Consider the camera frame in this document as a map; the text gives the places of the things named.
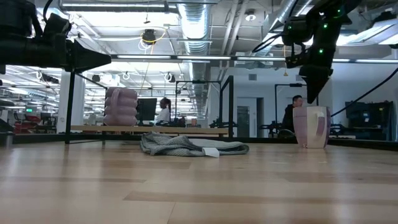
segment woman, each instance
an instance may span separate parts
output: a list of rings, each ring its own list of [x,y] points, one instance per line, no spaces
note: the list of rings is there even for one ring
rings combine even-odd
[[[171,100],[167,99],[166,97],[160,101],[160,108],[162,108],[162,111],[160,111],[159,115],[157,116],[158,123],[161,121],[170,122],[170,114],[172,112],[171,105]]]

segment man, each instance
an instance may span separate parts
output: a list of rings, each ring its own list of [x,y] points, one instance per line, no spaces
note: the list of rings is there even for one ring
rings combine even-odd
[[[287,105],[285,109],[285,116],[282,121],[282,129],[288,129],[294,132],[293,127],[293,108],[303,106],[303,98],[300,95],[296,95],[293,97],[293,103],[291,105]]]

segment person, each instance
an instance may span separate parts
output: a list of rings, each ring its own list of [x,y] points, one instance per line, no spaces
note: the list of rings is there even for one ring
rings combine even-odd
[[[158,123],[161,121],[170,122],[170,115],[172,111],[171,105],[171,100],[167,99],[166,97],[160,101],[160,108],[162,108],[162,111],[160,111],[159,115],[157,116]]]
[[[300,95],[296,95],[293,97],[292,101],[293,103],[291,105],[287,105],[285,109],[285,116],[282,121],[282,129],[288,129],[294,133],[293,108],[303,106],[303,98]]]

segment wooden floor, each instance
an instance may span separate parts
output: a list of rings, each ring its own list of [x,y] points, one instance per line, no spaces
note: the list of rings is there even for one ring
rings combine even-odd
[[[0,224],[398,223],[398,153],[252,144],[151,157],[107,142],[0,150]]]

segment wooden table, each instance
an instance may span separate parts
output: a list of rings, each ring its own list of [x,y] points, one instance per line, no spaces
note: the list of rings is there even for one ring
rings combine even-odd
[[[71,130],[75,131],[115,131],[115,132],[135,132],[148,133],[151,131],[165,134],[206,134],[206,135],[228,135],[227,128],[174,128],[174,127],[140,127],[140,126],[87,126],[72,125]]]

